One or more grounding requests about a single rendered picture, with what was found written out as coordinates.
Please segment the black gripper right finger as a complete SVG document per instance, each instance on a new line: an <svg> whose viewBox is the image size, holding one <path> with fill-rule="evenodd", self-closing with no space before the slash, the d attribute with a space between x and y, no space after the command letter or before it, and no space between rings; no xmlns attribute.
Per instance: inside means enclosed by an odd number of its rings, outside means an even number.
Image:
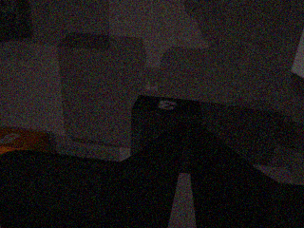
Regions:
<svg viewBox="0 0 304 228"><path fill-rule="evenodd" d="M304 185L277 183L202 125L190 178L197 228L304 228Z"/></svg>

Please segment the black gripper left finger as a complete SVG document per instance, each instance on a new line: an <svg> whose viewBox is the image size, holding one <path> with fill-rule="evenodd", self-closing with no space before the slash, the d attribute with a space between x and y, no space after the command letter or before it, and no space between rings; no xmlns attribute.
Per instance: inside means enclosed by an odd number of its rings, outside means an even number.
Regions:
<svg viewBox="0 0 304 228"><path fill-rule="evenodd" d="M68 228L168 228L184 124L123 161L31 150L0 155L0 224L26 219Z"/></svg>

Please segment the orange block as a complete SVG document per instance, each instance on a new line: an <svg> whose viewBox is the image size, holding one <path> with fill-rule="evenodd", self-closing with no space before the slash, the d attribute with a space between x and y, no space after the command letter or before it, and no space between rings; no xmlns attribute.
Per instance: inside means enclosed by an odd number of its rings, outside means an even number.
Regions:
<svg viewBox="0 0 304 228"><path fill-rule="evenodd" d="M48 151L48 138L44 132L0 127L0 155L13 150Z"/></svg>

